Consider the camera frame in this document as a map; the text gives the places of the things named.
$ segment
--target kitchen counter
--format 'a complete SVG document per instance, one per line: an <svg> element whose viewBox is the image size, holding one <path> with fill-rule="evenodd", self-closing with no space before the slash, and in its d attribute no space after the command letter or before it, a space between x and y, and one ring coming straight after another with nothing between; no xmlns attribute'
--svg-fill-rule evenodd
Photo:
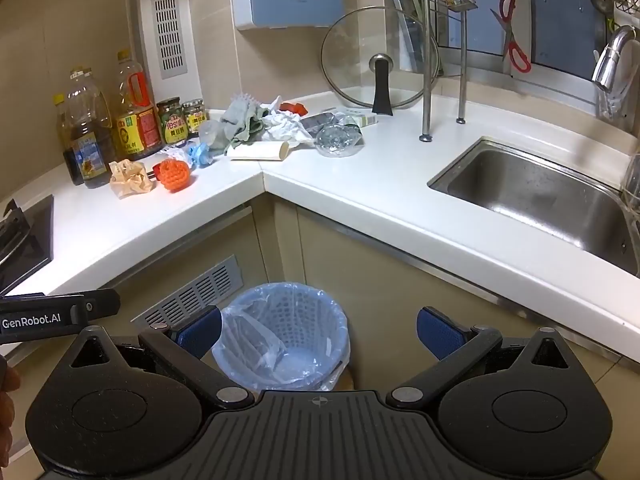
<svg viewBox="0 0 640 480"><path fill-rule="evenodd" d="M312 112L330 94L301 100ZM431 190L428 183L479 139L491 139L618 186L628 156L519 114L434 96L434 141L418 141L421 104L363 130L350 158L297 149L284 162L223 159L176 194L162 187L118 200L75 187L60 166L14 195L53 193L54 259L12 294L73 292L113 280L156 251L267 191L441 267L640 362L640 280L550 234ZM2 353L11 348L4 346Z"/></svg>

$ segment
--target crumpled brown paper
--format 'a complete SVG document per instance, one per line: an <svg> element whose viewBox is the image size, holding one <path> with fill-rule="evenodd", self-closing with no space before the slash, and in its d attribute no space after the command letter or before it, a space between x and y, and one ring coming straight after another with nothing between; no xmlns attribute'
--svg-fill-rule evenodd
<svg viewBox="0 0 640 480"><path fill-rule="evenodd" d="M131 162L128 158L121 162L110 162L111 180L109 185L118 198L131 194L148 193L154 188L146 176L145 165Z"/></svg>

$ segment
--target bottle label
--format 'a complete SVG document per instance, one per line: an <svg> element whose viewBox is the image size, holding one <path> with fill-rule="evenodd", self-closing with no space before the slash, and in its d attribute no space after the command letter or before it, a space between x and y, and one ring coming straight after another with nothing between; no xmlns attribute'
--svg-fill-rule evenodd
<svg viewBox="0 0 640 480"><path fill-rule="evenodd" d="M160 142L160 131L153 108L118 119L118 135L127 155L135 155Z"/></svg>
<svg viewBox="0 0 640 480"><path fill-rule="evenodd" d="M195 112L193 114L187 115L187 124L189 125L189 131L194 133L197 132L200 125L206 119L207 118L205 117L204 112Z"/></svg>
<svg viewBox="0 0 640 480"><path fill-rule="evenodd" d="M180 115L170 115L162 124L162 132L164 133L164 141L167 144L175 144L186 140L189 133L184 120Z"/></svg>
<svg viewBox="0 0 640 480"><path fill-rule="evenodd" d="M73 147L82 178L90 180L107 171L93 132L89 132L80 139L74 140Z"/></svg>

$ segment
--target trash can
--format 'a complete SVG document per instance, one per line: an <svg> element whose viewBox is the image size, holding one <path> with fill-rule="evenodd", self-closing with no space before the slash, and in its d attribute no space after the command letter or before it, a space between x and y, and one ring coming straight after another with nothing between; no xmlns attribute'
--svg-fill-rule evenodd
<svg viewBox="0 0 640 480"><path fill-rule="evenodd" d="M349 362L347 318L322 290L268 283L222 311L222 334L211 352L249 390L327 392Z"/></svg>

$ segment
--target crosshair logo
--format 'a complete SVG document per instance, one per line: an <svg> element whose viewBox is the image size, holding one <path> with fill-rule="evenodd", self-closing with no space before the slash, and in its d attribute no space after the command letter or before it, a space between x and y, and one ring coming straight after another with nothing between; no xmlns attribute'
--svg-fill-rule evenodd
<svg viewBox="0 0 640 480"><path fill-rule="evenodd" d="M318 408L322 408L326 403L330 402L326 397L314 397L311 399L311 402L314 403Z"/></svg>

